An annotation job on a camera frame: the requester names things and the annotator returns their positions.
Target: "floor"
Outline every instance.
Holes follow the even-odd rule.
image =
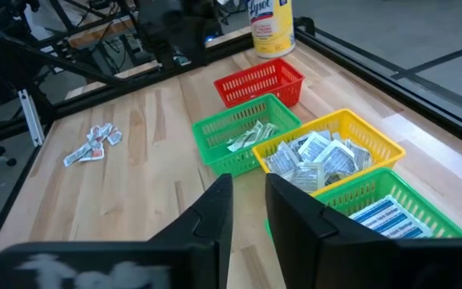
[[[318,28],[404,69],[462,49],[461,0],[295,0],[293,10],[295,17],[310,16]],[[246,13],[235,14],[223,30],[234,31],[248,23]],[[122,54],[110,53],[120,63]],[[389,75],[393,72],[369,59],[363,60],[382,73]],[[124,69],[130,65],[127,61]],[[462,95],[462,56],[421,71],[418,75]],[[413,89],[421,93],[430,93],[408,79],[400,82],[414,86]],[[84,84],[85,79],[65,71],[48,76],[41,89],[52,103],[57,103],[68,91]],[[430,97],[448,102],[439,96]],[[18,106],[17,100],[0,106],[0,120],[10,118]],[[0,164],[1,211],[33,146],[28,133],[4,140],[0,145],[6,147],[8,157],[14,157],[18,162],[14,167]]]

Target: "red basket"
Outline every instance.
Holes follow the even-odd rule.
[[[283,59],[268,62],[240,71],[215,81],[215,87],[228,108],[266,93],[273,93],[286,106],[298,102],[304,75]]]

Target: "basket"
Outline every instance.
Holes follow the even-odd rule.
[[[266,93],[273,93],[289,108],[298,102],[303,80],[304,75],[285,60],[274,59],[219,79],[214,84],[228,108]]]
[[[259,166],[251,151],[252,146],[234,153],[227,148],[230,138],[250,130],[257,120],[263,124],[275,124],[278,127],[275,136],[301,126],[301,121],[273,94],[258,97],[193,124],[193,135],[202,160],[217,176],[231,173],[235,177]]]
[[[429,201],[391,169],[381,168],[315,197],[338,212],[350,216],[390,194],[415,218],[426,224],[436,238],[462,237],[462,229],[443,215]],[[270,237],[270,226],[265,221]]]
[[[270,170],[263,161],[263,158],[276,153],[278,145],[282,141],[288,143],[289,141],[292,141],[300,136],[304,136],[311,131],[322,131],[326,129],[328,129],[331,133],[339,132],[340,136],[344,140],[347,138],[351,139],[356,144],[368,149],[373,158],[373,165],[368,169],[364,169],[352,176],[345,177],[340,181],[316,190],[311,194],[313,197],[320,193],[324,193],[329,189],[343,185],[348,181],[352,181],[357,177],[361,177],[365,173],[369,173],[374,169],[381,167],[392,168],[393,165],[406,154],[406,151],[401,146],[396,144],[393,140],[390,140],[387,136],[369,125],[365,120],[361,119],[349,109],[340,109],[336,112],[332,112],[331,114],[304,124],[301,128],[297,128],[262,144],[258,144],[254,146],[253,153],[259,160],[263,170],[266,173],[270,173]]]

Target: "green basket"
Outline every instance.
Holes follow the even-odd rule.
[[[259,166],[252,145],[234,153],[227,148],[230,138],[250,130],[256,120],[278,126],[272,137],[301,126],[301,121],[273,94],[249,100],[193,124],[193,135],[202,160],[217,176],[231,173],[235,177]]]
[[[436,238],[462,237],[462,229],[420,196],[395,172],[388,168],[376,169],[315,197],[338,212],[350,216],[371,203],[393,196],[409,213],[432,230]],[[265,222],[270,237],[270,226]]]

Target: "yellow basket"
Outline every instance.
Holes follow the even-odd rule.
[[[260,162],[263,170],[266,173],[270,173],[270,170],[263,161],[263,158],[276,153],[278,145],[282,141],[288,143],[300,136],[310,133],[310,131],[322,131],[326,129],[329,129],[331,133],[339,132],[341,138],[344,140],[351,139],[356,144],[367,148],[374,159],[374,164],[368,169],[364,169],[352,176],[346,177],[331,185],[314,191],[311,194],[312,197],[348,181],[352,181],[357,177],[361,177],[365,173],[369,173],[374,169],[381,167],[392,168],[398,160],[406,155],[406,151],[400,145],[395,143],[393,140],[390,140],[373,126],[369,125],[365,120],[357,116],[350,109],[340,109],[328,114],[327,116],[312,120],[300,128],[296,128],[262,144],[256,145],[253,148],[254,156],[256,156],[257,160]]]

